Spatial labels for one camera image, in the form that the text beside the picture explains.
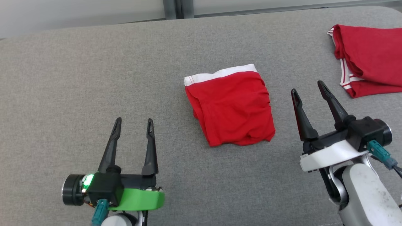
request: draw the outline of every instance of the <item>white stripe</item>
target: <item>white stripe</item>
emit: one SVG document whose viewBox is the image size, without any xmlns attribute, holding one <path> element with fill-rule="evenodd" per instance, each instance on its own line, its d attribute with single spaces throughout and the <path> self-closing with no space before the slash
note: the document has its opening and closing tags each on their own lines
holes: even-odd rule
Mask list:
<svg viewBox="0 0 402 226">
<path fill-rule="evenodd" d="M 257 72 L 255 69 L 254 64 L 247 64 L 244 66 L 237 66 L 237 67 L 232 67 L 232 68 L 226 68 L 219 70 L 213 74 L 196 74 L 193 76 L 187 76 L 184 78 L 184 85 L 185 86 L 190 86 L 194 83 L 199 83 L 199 82 L 205 82 L 208 80 L 212 80 L 215 78 L 222 78 L 237 72 Z"/>
<path fill-rule="evenodd" d="M 334 28 L 331 28 L 331 30 L 329 30 L 329 31 L 327 32 L 327 35 L 333 36 L 333 35 L 332 35 L 333 32 L 334 32 Z"/>
<path fill-rule="evenodd" d="M 346 83 L 348 83 L 348 82 L 346 81 L 346 79 L 344 79 L 344 77 L 345 77 L 345 73 L 344 73 L 345 68 L 344 68 L 344 66 L 343 66 L 343 59 L 340 60 L 340 70 L 342 71 L 342 72 L 341 72 L 341 73 L 342 73 L 342 76 L 340 77 L 340 85 L 343 86 L 343 85 L 345 85 Z"/>
<path fill-rule="evenodd" d="M 346 75 L 346 79 L 345 79 L 345 83 L 349 83 L 350 82 L 350 76 L 353 75 L 351 71 L 349 71 L 348 68 L 348 64 L 346 63 L 346 59 L 343 58 L 343 65 L 345 66 L 345 75 Z"/>
<path fill-rule="evenodd" d="M 364 79 L 359 78 L 359 77 L 352 77 L 352 78 L 350 78 L 350 80 L 351 80 L 351 82 L 356 82 L 356 81 L 362 81 Z"/>
</svg>

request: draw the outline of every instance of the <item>gray fabric surface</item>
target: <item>gray fabric surface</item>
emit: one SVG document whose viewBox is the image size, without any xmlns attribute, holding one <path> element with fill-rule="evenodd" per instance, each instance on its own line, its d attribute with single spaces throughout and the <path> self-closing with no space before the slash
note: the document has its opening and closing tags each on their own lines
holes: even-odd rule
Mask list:
<svg viewBox="0 0 402 226">
<path fill-rule="evenodd" d="M 116 163 L 140 173 L 146 122 L 155 123 L 163 208 L 149 225 L 340 224 L 319 173 L 299 165 L 290 90 L 297 88 L 320 134 L 333 119 L 323 80 L 357 117 L 387 122 L 388 150 L 402 162 L 402 94 L 351 99 L 326 34 L 340 23 L 402 27 L 402 14 L 355 7 L 132 23 L 46 31 L 0 42 L 0 219 L 4 226 L 89 225 L 93 209 L 64 206 L 71 173 L 97 169 L 114 120 L 123 118 Z M 270 92 L 271 142 L 210 148 L 183 77 L 255 64 Z M 402 182 L 373 162 L 400 203 Z"/>
</svg>

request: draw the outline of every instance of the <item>green led light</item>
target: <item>green led light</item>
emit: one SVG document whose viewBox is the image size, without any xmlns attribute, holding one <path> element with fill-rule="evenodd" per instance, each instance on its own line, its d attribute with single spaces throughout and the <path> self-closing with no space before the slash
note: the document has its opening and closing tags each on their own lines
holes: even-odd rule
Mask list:
<svg viewBox="0 0 402 226">
<path fill-rule="evenodd" d="M 88 188 L 89 185 L 91 184 L 91 181 L 92 181 L 93 178 L 94 178 L 94 175 L 93 175 L 93 174 L 89 174 L 88 176 L 86 176 L 84 182 L 82 183 L 83 186 L 84 186 L 85 188 Z"/>
</svg>

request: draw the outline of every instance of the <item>red boxer briefs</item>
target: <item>red boxer briefs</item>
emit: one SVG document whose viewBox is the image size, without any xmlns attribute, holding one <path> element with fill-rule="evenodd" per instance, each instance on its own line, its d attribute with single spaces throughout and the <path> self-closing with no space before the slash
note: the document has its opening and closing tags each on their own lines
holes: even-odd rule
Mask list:
<svg viewBox="0 0 402 226">
<path fill-rule="evenodd" d="M 254 64 L 184 78 L 187 97 L 209 145 L 270 141 L 269 93 Z"/>
<path fill-rule="evenodd" d="M 340 59 L 340 85 L 357 98 L 402 92 L 402 28 L 335 25 L 329 32 Z"/>
</svg>

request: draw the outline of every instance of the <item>robotic arm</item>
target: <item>robotic arm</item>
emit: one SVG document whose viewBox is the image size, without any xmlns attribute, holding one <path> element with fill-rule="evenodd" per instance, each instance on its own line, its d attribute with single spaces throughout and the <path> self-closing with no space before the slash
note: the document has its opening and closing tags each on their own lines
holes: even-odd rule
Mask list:
<svg viewBox="0 0 402 226">
<path fill-rule="evenodd" d="M 120 130 L 121 118 L 117 118 L 96 173 L 71 174 L 62 187 L 65 205 L 86 203 L 95 208 L 93 226 L 146 226 L 148 211 L 164 204 L 164 193 L 156 187 L 159 170 L 152 119 L 148 120 L 148 145 L 141 175 L 121 174 L 121 168 L 115 165 Z M 107 217 L 110 210 L 123 213 Z M 138 216 L 125 211 L 136 211 Z"/>
<path fill-rule="evenodd" d="M 320 172 L 330 200 L 339 206 L 338 213 L 345 226 L 402 226 L 402 211 L 368 158 L 372 154 L 401 176 L 397 162 L 383 148 L 392 141 L 391 129 L 380 119 L 356 120 L 322 81 L 318 81 L 318 87 L 335 119 L 335 131 L 321 136 L 304 113 L 297 91 L 291 91 L 300 140 L 303 141 L 302 170 Z M 334 171 L 334 166 L 348 161 L 352 164 Z"/>
</svg>

